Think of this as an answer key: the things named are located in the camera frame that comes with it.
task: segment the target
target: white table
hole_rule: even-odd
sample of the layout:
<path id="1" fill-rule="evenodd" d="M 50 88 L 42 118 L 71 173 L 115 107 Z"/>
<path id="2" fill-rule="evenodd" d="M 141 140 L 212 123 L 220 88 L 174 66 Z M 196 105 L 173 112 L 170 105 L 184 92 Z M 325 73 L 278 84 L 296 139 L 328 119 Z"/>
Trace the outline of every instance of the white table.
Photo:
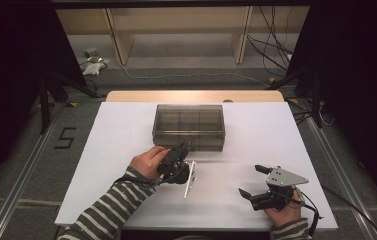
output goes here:
<path id="1" fill-rule="evenodd" d="M 153 146 L 157 104 L 102 103 L 56 219 L 57 225 L 72 224 L 123 175 L 133 156 Z M 223 152 L 189 153 L 186 160 L 197 162 L 197 180 L 189 198 L 183 197 L 185 185 L 163 184 L 131 216 L 124 229 L 268 231 L 271 222 L 267 216 L 263 211 L 253 211 L 250 202 L 238 192 L 242 188 L 256 195 L 268 190 L 267 176 L 256 172 L 255 164 L 281 166 L 308 178 L 310 182 L 299 187 L 324 217 L 317 230 L 336 229 L 288 105 L 216 104 L 223 105 L 226 128 Z M 302 213 L 311 222 L 313 212 L 304 209 Z"/>

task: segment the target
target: transparent container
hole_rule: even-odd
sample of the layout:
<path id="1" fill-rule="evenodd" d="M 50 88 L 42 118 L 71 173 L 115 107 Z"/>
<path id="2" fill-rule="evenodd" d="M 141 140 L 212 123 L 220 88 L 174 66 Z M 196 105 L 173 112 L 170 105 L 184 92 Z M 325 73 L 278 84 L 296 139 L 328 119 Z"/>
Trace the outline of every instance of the transparent container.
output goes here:
<path id="1" fill-rule="evenodd" d="M 157 105 L 154 144 L 171 148 L 183 141 L 190 151 L 222 151 L 222 105 Z"/>

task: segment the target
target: person's hand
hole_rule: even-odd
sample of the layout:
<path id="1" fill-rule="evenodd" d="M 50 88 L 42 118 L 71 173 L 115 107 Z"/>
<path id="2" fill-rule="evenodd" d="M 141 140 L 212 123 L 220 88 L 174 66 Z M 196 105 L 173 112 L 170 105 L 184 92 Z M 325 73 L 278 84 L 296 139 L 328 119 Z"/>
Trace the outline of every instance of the person's hand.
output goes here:
<path id="1" fill-rule="evenodd" d="M 129 166 L 133 167 L 144 177 L 150 180 L 156 180 L 160 176 L 157 172 L 157 167 L 168 151 L 169 149 L 165 149 L 164 147 L 155 146 L 148 152 L 135 156 Z"/>
<path id="2" fill-rule="evenodd" d="M 297 190 L 294 190 L 293 199 L 300 199 Z M 273 208 L 264 209 L 263 211 L 269 216 L 276 227 L 280 227 L 286 223 L 299 220 L 301 218 L 301 207 L 294 202 L 287 204 L 287 206 L 285 206 L 281 211 L 275 211 Z"/>

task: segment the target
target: cable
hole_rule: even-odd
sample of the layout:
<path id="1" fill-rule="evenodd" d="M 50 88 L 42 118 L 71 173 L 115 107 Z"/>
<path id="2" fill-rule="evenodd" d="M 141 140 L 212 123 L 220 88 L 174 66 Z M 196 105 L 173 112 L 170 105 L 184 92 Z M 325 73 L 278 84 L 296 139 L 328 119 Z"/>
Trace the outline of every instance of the cable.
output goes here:
<path id="1" fill-rule="evenodd" d="M 92 79 L 85 79 L 85 80 L 92 82 L 92 85 L 94 86 L 94 91 L 95 92 L 98 91 L 97 84 L 95 84 L 95 82 Z"/>
<path id="2" fill-rule="evenodd" d="M 166 178 L 166 179 L 163 179 L 164 177 L 164 174 L 162 174 L 160 176 L 160 178 L 158 178 L 157 180 L 147 180 L 147 179 L 142 179 L 142 178 L 137 178 L 137 177 L 131 177 L 131 176 L 123 176 L 119 179 L 117 179 L 114 183 L 118 183 L 118 182 L 132 182 L 132 183 L 137 183 L 139 184 L 138 186 L 140 188 L 143 188 L 143 189 L 151 189 L 151 188 L 155 188 L 155 187 L 158 187 L 160 186 L 161 184 L 163 183 L 168 183 L 170 181 L 172 181 L 173 179 L 175 179 L 177 176 L 179 176 L 179 174 L 181 172 L 184 171 L 184 168 L 181 167 L 181 169 L 179 169 L 178 172 L 176 172 L 175 174 L 171 175 L 170 177 Z"/>
<path id="3" fill-rule="evenodd" d="M 327 125 L 327 126 L 331 126 L 331 125 L 334 123 L 335 118 L 332 118 L 332 121 L 331 121 L 330 123 L 327 123 L 327 122 L 325 121 L 325 119 L 323 119 L 323 117 L 322 117 L 322 112 L 321 112 L 321 111 L 322 111 L 322 107 L 323 107 L 323 104 L 319 107 L 319 116 L 320 116 L 322 122 L 323 122 L 325 125 Z"/>
<path id="4" fill-rule="evenodd" d="M 230 76 L 236 76 L 236 77 L 239 77 L 239 78 L 244 78 L 244 79 L 248 79 L 248 80 L 251 80 L 251 81 L 254 81 L 254 82 L 258 82 L 265 87 L 270 87 L 270 85 L 267 85 L 267 84 L 261 82 L 260 80 L 250 78 L 250 77 L 241 76 L 241 75 L 236 74 L 236 73 L 194 73 L 194 74 L 171 74 L 171 75 L 153 76 L 153 77 L 136 77 L 136 76 L 132 76 L 125 67 L 123 67 L 123 66 L 121 66 L 121 67 L 122 67 L 123 70 L 125 70 L 128 77 L 130 77 L 132 79 L 162 79 L 162 78 L 168 78 L 168 77 L 195 77 L 195 76 L 225 76 L 225 75 L 230 75 Z"/>
<path id="5" fill-rule="evenodd" d="M 291 6 L 290 12 L 288 13 L 288 16 L 287 16 L 287 24 L 285 25 L 285 41 L 282 44 L 288 41 L 288 25 L 289 25 L 289 22 L 290 22 L 289 19 L 293 10 L 294 10 L 294 6 Z"/>
<path id="6" fill-rule="evenodd" d="M 310 114 L 305 114 L 305 115 L 306 115 L 306 116 L 303 117 L 303 118 L 300 120 L 300 122 L 297 122 L 297 126 L 300 125 L 300 123 L 304 122 L 304 120 L 306 120 L 306 119 L 308 119 L 309 117 L 311 117 Z"/>
<path id="7" fill-rule="evenodd" d="M 264 41 L 260 41 L 260 40 L 257 40 L 257 39 L 255 39 L 255 38 L 253 38 L 252 36 L 250 36 L 249 34 L 247 34 L 247 37 L 249 37 L 251 40 L 253 40 L 253 41 L 255 41 L 255 42 L 258 42 L 258 43 L 262 43 L 262 44 L 266 44 L 266 42 L 264 42 Z M 274 44 L 272 44 L 272 43 L 268 43 L 268 45 L 269 46 L 272 46 L 272 47 L 275 47 L 275 48 L 277 48 L 278 46 L 276 46 L 276 45 L 274 45 Z M 284 52 L 287 52 L 287 53 L 289 53 L 289 54 L 292 54 L 293 52 L 291 52 L 290 50 L 288 50 L 288 49 L 281 49 L 282 51 L 284 51 Z"/>
<path id="8" fill-rule="evenodd" d="M 299 200 L 295 200 L 295 199 L 293 199 L 292 197 L 287 197 L 287 196 L 285 196 L 285 195 L 283 195 L 283 194 L 281 194 L 281 193 L 277 193 L 277 192 L 275 192 L 275 194 L 277 194 L 278 196 L 280 196 L 280 197 L 282 197 L 282 198 L 285 198 L 288 202 L 294 202 L 294 203 L 296 203 L 296 204 L 299 204 L 300 206 L 304 206 L 305 208 L 307 208 L 307 209 L 310 209 L 310 210 L 312 210 L 315 214 L 314 214 L 314 216 L 313 216 L 313 221 L 312 221 L 312 224 L 310 225 L 310 228 L 309 228 L 309 231 L 308 231 L 308 234 L 310 235 L 310 236 L 313 236 L 313 233 L 315 232 L 315 230 L 316 230 L 316 226 L 318 225 L 318 221 L 319 221 L 319 219 L 322 219 L 323 217 L 321 217 L 320 215 L 319 215 L 319 211 L 318 211 L 318 208 L 316 207 L 316 205 L 313 203 L 313 201 L 312 200 L 310 200 L 310 198 L 306 195 L 306 194 L 304 194 L 303 192 L 301 192 L 301 195 L 303 195 L 303 196 L 305 196 L 306 198 L 307 198 L 307 200 L 309 200 L 309 202 L 313 205 L 313 207 L 311 207 L 311 206 L 309 206 L 309 205 L 307 205 L 307 204 L 304 204 L 304 202 L 302 202 L 301 200 L 299 201 Z"/>
<path id="9" fill-rule="evenodd" d="M 283 70 L 287 71 L 287 68 L 285 68 L 284 66 L 282 66 L 281 64 L 277 63 L 276 61 L 272 60 L 269 56 L 267 56 L 265 54 L 265 52 L 261 51 L 259 48 L 256 47 L 256 45 L 253 44 L 253 42 L 251 42 L 251 37 L 249 35 L 247 35 L 247 40 L 250 42 L 251 46 L 254 48 L 254 50 L 256 50 L 256 52 L 258 52 L 260 55 L 263 56 L 263 66 L 265 67 L 265 69 L 267 70 L 266 68 L 266 64 L 264 62 L 264 58 L 268 59 L 269 61 L 271 61 L 272 63 L 274 63 L 276 66 L 282 68 Z"/>
<path id="10" fill-rule="evenodd" d="M 272 19 L 274 19 L 275 16 L 276 16 L 276 8 L 273 7 L 273 9 L 274 9 L 274 10 L 273 10 Z M 287 40 L 287 35 L 288 35 L 288 18 L 289 18 L 289 15 L 287 16 L 287 25 L 285 25 L 285 30 L 286 30 L 286 31 L 285 31 L 285 39 L 286 39 L 286 40 Z M 279 56 L 281 56 L 281 54 L 283 54 L 284 57 L 285 57 L 285 59 L 287 60 L 287 62 L 288 62 L 288 64 L 289 64 L 289 63 L 290 63 L 290 59 L 288 58 L 288 56 L 285 54 L 285 52 L 282 52 L 282 53 L 281 53 L 281 50 L 282 50 L 282 49 L 286 49 L 286 48 L 285 48 L 285 46 L 282 45 L 282 43 L 279 42 L 278 39 L 276 38 L 276 26 L 275 26 L 275 23 L 274 23 L 273 20 L 272 20 L 272 24 L 273 24 L 273 29 L 274 29 L 274 34 L 273 34 L 273 36 L 274 36 L 275 41 L 278 43 L 278 46 L 279 46 L 279 48 L 278 48 Z"/>
<path id="11" fill-rule="evenodd" d="M 290 104 L 291 106 L 294 106 L 294 107 L 300 109 L 300 110 L 303 111 L 303 112 L 309 112 L 309 111 L 307 111 L 306 109 L 304 109 L 304 108 L 298 106 L 297 103 L 291 101 L 290 99 L 284 99 L 284 100 L 285 100 L 285 102 L 287 102 L 287 103 Z"/>
<path id="12" fill-rule="evenodd" d="M 276 37 L 276 34 L 275 34 L 275 31 L 274 31 L 274 28 L 275 28 L 275 22 L 274 22 L 274 20 L 275 20 L 275 7 L 272 7 L 272 25 L 269 25 L 269 22 L 268 22 L 268 20 L 267 20 L 267 18 L 266 18 L 266 16 L 265 16 L 265 14 L 263 13 L 263 9 L 262 9 L 261 6 L 259 6 L 259 9 L 260 9 L 260 12 L 261 12 L 261 14 L 262 14 L 262 16 L 263 16 L 263 19 L 265 20 L 266 25 L 267 25 L 267 27 L 268 27 L 268 29 L 269 29 L 268 41 L 269 41 L 270 35 L 272 35 L 273 38 L 275 39 L 275 43 L 276 43 L 276 45 L 277 45 L 279 48 L 281 48 L 281 49 L 283 49 L 283 50 L 288 50 L 286 47 L 284 47 L 284 46 L 278 41 L 278 39 L 277 39 L 277 37 Z"/>
<path id="13" fill-rule="evenodd" d="M 358 209 L 356 206 L 354 206 L 351 202 L 349 202 L 347 199 L 343 198 L 342 196 L 338 195 L 337 193 L 335 193 L 334 191 L 332 191 L 331 189 L 329 189 L 328 187 L 322 185 L 322 189 L 324 189 L 325 191 L 328 191 L 330 192 L 332 195 L 338 197 L 339 199 L 343 200 L 345 203 L 347 203 L 350 207 L 352 207 L 354 210 L 356 210 L 363 218 L 365 218 L 374 228 L 375 230 L 377 231 L 377 226 L 376 224 L 368 217 L 366 216 L 366 214 L 364 214 L 362 211 L 360 211 L 360 209 Z"/>

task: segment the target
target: striped shirt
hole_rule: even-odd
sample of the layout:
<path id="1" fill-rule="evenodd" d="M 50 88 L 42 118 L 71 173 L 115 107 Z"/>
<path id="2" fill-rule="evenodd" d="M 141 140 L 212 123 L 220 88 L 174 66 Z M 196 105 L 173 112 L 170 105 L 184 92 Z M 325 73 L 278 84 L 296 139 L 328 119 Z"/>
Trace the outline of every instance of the striped shirt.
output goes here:
<path id="1" fill-rule="evenodd" d="M 128 167 L 124 176 L 145 179 Z M 135 183 L 117 182 L 86 209 L 74 224 L 67 227 L 59 240 L 116 239 L 118 231 L 133 212 L 155 192 L 154 188 L 140 188 Z M 272 227 L 272 239 L 311 239 L 307 234 L 307 219 L 302 218 L 282 227 Z"/>

